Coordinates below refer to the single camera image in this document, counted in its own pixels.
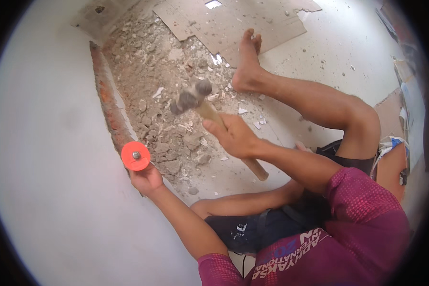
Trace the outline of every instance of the leg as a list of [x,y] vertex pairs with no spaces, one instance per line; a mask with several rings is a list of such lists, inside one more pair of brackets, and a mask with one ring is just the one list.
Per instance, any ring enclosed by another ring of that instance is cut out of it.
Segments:
[[355,96],[347,95],[317,82],[273,75],[264,70],[257,58],[262,39],[251,39],[254,30],[245,32],[240,43],[240,65],[232,79],[239,92],[268,95],[297,110],[320,126],[341,129],[345,133],[337,156],[370,159],[380,140],[380,121],[376,111]]

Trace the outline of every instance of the bare foot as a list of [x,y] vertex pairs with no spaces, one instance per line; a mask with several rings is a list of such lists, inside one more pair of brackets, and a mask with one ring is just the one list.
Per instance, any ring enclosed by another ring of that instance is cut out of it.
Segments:
[[232,86],[238,92],[253,92],[257,76],[265,70],[261,67],[257,55],[261,50],[260,34],[251,39],[254,29],[248,29],[240,42],[240,64],[232,78]]

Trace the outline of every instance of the maroon shirt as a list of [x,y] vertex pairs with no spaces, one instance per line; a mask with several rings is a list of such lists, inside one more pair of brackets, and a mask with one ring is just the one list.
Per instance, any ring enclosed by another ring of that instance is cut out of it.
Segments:
[[256,266],[243,279],[229,257],[202,256],[205,286],[371,285],[395,270],[409,241],[409,223],[397,199],[355,168],[334,174],[326,198],[332,220],[326,231],[280,239],[257,253]]

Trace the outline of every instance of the man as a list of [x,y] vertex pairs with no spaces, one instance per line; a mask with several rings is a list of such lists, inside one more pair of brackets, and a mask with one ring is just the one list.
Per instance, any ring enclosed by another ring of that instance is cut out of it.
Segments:
[[[326,85],[265,71],[257,58],[261,36],[252,39],[253,33],[247,30],[240,43],[233,87],[268,95],[309,121],[344,130],[343,139],[317,154],[303,146],[288,149],[257,138],[240,117],[222,114],[227,132],[209,120],[203,126],[229,154],[272,163],[292,180],[273,191],[202,200],[191,208],[164,186],[152,164],[131,172],[132,184],[160,208],[197,259],[203,285],[384,282],[406,249],[409,225],[395,197],[366,175],[380,136],[376,112]],[[228,249],[255,254],[256,265],[244,279]]]

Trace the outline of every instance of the rubble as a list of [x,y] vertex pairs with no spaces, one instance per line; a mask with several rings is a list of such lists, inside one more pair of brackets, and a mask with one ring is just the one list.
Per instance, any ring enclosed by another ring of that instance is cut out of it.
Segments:
[[172,100],[195,78],[207,79],[213,84],[206,99],[210,105],[229,114],[248,112],[244,117],[250,120],[258,110],[248,103],[256,97],[242,101],[248,111],[238,109],[239,94],[231,85],[235,69],[229,63],[219,54],[212,55],[195,36],[180,42],[155,15],[139,15],[134,9],[127,11],[115,23],[118,29],[105,41],[102,52],[138,140],[175,189],[183,189],[179,186],[189,180],[203,180],[198,166],[206,166],[214,157],[229,158],[222,157],[222,147],[202,127],[197,113],[175,116],[170,112]]
[[180,172],[180,169],[181,169],[181,161],[178,159],[164,162],[163,165],[166,171],[168,171],[168,173],[171,175],[178,174],[178,172]]
[[199,157],[197,157],[197,163],[199,165],[206,165],[210,162],[211,156],[208,154],[203,154]]
[[170,149],[168,143],[157,143],[157,146],[154,148],[154,152],[157,154],[167,152]]
[[189,148],[189,150],[195,150],[200,146],[201,134],[188,134],[183,136],[183,142]]
[[190,187],[189,188],[189,190],[188,190],[188,193],[189,194],[197,194],[199,192],[199,189],[198,188],[196,188],[196,187]]

